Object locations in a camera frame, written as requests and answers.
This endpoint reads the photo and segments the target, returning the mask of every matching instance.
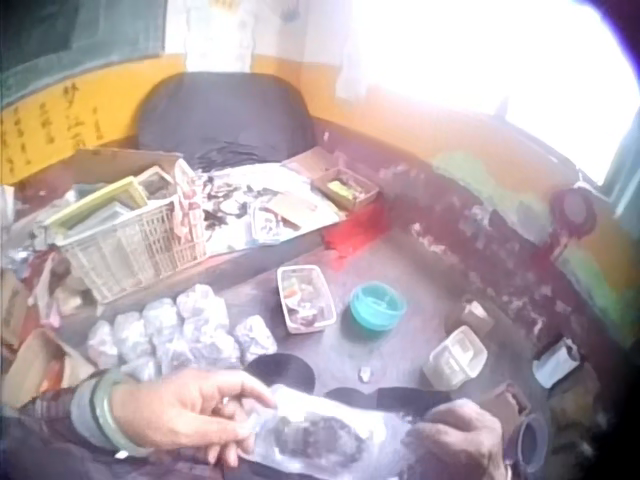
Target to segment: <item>green bracelet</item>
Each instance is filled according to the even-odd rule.
[[[117,454],[119,458],[129,455],[133,457],[146,457],[153,449],[141,448],[131,442],[120,427],[116,424],[111,411],[111,392],[113,387],[122,383],[131,383],[134,380],[122,374],[118,370],[110,370],[98,380],[93,390],[91,402],[95,412],[98,425],[104,435],[120,450]]]

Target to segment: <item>hand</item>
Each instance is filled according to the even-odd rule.
[[[269,389],[244,372],[183,370],[156,382],[116,386],[111,410],[122,433],[139,447],[208,447],[211,463],[222,451],[234,467],[238,448],[253,449],[242,398],[275,406]]]
[[[406,440],[444,464],[443,470],[450,478],[508,478],[502,458],[500,421],[470,400],[433,409],[425,423],[409,431]]]

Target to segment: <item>clear plastic bag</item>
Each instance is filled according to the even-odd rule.
[[[386,479],[411,460],[402,446],[410,425],[398,415],[348,407],[283,385],[272,387],[276,410],[255,405],[248,460],[328,480]]]
[[[157,344],[169,340],[180,329],[178,309],[170,298],[151,302],[142,311],[147,335]]]
[[[118,347],[113,339],[113,328],[105,320],[98,320],[89,332],[87,339],[89,358],[99,369],[118,366]]]
[[[126,362],[153,354],[144,320],[138,312],[127,312],[116,317],[113,338]]]
[[[176,305],[186,320],[199,319],[200,323],[214,323],[220,328],[229,328],[227,306],[208,285],[194,285],[178,295]]]
[[[120,371],[140,382],[151,382],[160,378],[160,368],[156,359],[150,355],[138,358],[124,365]]]
[[[198,367],[204,369],[241,368],[240,346],[224,330],[207,324],[200,331],[198,341],[189,343]]]
[[[278,344],[259,315],[253,315],[236,326],[233,336],[240,344],[245,365],[261,355],[278,351]]]
[[[180,333],[167,342],[157,343],[156,356],[162,375],[197,366],[187,341]]]

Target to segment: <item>bright window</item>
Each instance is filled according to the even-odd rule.
[[[594,9],[569,0],[354,0],[366,82],[506,119],[598,183],[640,105]]]

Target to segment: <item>teal bowl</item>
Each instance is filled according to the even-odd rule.
[[[365,283],[356,288],[349,302],[353,318],[367,330],[391,330],[407,311],[407,301],[384,283]]]

